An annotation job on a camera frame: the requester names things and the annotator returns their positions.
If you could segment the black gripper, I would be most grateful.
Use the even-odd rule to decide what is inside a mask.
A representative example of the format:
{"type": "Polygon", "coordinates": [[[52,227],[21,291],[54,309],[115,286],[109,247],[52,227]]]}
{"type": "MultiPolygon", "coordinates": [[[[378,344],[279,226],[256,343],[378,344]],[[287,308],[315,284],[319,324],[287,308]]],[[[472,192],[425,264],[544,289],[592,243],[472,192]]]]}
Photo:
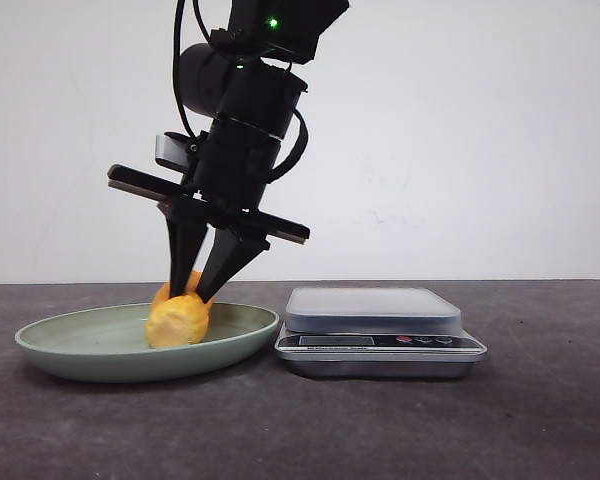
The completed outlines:
{"type": "Polygon", "coordinates": [[[182,173],[178,183],[119,164],[110,167],[111,187],[157,201],[165,216],[170,298],[185,293],[209,226],[217,230],[196,287],[204,302],[270,248],[267,235],[300,244],[309,238],[308,227],[259,209],[266,186],[287,174],[304,153],[308,129],[301,116],[297,119],[297,139],[280,164],[275,163],[281,146],[278,138],[224,119],[195,142],[197,165],[182,173]]]}

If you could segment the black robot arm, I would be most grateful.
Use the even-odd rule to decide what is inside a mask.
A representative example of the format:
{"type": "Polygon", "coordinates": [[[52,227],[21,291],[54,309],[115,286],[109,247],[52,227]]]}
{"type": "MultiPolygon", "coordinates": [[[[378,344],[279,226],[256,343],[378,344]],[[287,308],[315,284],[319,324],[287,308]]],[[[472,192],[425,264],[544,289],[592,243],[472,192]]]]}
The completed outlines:
{"type": "Polygon", "coordinates": [[[288,173],[308,143],[301,127],[286,157],[279,154],[306,91],[291,70],[311,61],[321,34],[348,8],[345,1],[235,1],[225,27],[204,41],[176,48],[172,81],[181,114],[211,119],[208,130],[167,132],[155,160],[182,178],[171,182],[123,165],[109,184],[157,202],[170,247],[168,293],[180,296],[208,232],[214,243],[197,284],[210,300],[270,246],[271,237],[303,243],[309,229],[261,211],[265,188],[288,173]]]}

